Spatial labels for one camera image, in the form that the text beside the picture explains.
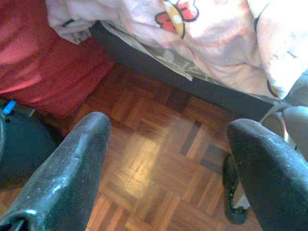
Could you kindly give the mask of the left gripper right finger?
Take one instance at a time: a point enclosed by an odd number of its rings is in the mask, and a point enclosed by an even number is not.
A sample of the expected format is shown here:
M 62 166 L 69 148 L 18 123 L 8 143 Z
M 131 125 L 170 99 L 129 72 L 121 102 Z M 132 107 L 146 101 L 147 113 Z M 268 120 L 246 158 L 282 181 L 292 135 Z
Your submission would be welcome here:
M 308 229 L 308 164 L 280 136 L 250 119 L 227 126 L 237 174 L 264 231 Z

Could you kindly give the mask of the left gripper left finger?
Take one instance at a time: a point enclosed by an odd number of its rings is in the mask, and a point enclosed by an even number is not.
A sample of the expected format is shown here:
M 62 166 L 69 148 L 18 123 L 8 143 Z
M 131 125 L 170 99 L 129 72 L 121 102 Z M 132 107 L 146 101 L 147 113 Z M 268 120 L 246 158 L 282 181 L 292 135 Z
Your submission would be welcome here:
M 0 219 L 3 231 L 84 231 L 111 135 L 109 118 L 82 118 L 34 172 Z

